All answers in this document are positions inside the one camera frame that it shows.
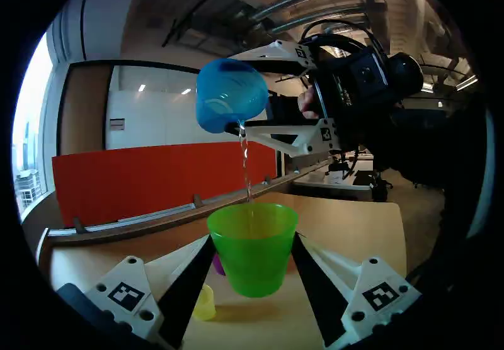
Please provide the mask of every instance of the window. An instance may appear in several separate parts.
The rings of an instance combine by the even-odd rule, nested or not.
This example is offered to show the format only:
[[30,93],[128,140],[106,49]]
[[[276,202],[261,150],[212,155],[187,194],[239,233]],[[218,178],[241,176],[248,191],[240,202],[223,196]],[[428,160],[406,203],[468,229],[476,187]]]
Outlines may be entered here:
[[47,190],[41,184],[43,165],[37,161],[37,156],[42,146],[38,143],[40,115],[51,72],[52,62],[44,34],[26,70],[14,116],[12,174],[20,214]]

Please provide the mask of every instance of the blue cup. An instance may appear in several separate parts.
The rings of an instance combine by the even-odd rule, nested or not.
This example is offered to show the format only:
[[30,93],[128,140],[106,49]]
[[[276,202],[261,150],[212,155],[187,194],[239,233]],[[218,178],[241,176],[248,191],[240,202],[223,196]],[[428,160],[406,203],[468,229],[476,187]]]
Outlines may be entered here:
[[240,60],[214,60],[196,79],[196,120],[208,132],[221,133],[230,122],[253,118],[267,103],[263,77]]

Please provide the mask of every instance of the water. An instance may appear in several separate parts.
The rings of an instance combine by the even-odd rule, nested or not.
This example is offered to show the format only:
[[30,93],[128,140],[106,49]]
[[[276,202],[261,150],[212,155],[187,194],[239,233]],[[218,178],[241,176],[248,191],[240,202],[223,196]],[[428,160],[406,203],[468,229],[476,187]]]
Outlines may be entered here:
[[247,189],[247,202],[251,203],[252,200],[252,194],[250,193],[250,179],[248,177],[248,169],[247,169],[247,164],[248,164],[248,141],[247,141],[247,135],[245,133],[245,122],[240,121],[238,122],[239,125],[239,134],[238,137],[240,139],[240,147],[241,147],[241,154],[243,157],[243,174],[245,176],[245,188]]

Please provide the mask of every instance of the wooden table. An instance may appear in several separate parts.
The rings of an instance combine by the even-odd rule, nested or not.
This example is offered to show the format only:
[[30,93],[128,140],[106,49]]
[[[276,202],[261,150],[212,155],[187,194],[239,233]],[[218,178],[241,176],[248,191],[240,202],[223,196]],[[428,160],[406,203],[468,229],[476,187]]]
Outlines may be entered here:
[[[403,224],[399,207],[394,203],[326,200],[281,193],[268,193],[256,201],[292,207],[299,214],[297,230],[326,249],[357,262],[380,256],[399,274],[406,273]],[[151,288],[158,291],[165,278],[163,260],[156,259],[207,233],[205,219],[201,219],[130,240],[55,247],[51,283],[58,289],[70,282],[86,291],[124,257],[135,255],[147,262]],[[322,348],[322,338],[295,268],[290,268],[276,293],[262,299],[236,294],[226,278],[215,274],[213,268],[206,283],[214,291],[217,316],[208,322],[191,319],[184,349]]]

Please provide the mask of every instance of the green cup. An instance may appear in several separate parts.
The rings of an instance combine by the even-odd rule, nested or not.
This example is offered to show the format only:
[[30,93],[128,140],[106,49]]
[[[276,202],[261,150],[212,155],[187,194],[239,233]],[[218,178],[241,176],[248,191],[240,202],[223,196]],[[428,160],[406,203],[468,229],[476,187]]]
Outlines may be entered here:
[[297,214],[273,203],[221,208],[207,221],[222,267],[240,295],[261,298],[284,281]]

